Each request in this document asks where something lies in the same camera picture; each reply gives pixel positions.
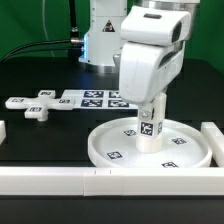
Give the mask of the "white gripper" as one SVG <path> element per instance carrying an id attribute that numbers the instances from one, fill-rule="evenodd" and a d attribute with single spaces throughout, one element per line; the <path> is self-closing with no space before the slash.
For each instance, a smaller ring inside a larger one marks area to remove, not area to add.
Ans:
<path id="1" fill-rule="evenodd" d="M 136 105 L 138 117 L 151 122 L 154 107 L 150 103 L 179 73 L 184 47 L 159 47 L 127 42 L 121 54 L 119 92 L 123 101 Z"/>

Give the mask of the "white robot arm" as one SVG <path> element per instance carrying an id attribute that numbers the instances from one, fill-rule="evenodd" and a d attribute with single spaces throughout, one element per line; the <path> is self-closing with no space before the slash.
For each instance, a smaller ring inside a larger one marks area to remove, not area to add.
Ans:
<path id="1" fill-rule="evenodd" d="M 163 90 L 180 73 L 200 0 L 90 0 L 90 28 L 80 62 L 119 73 L 123 101 L 138 107 L 138 119 L 165 117 Z"/>

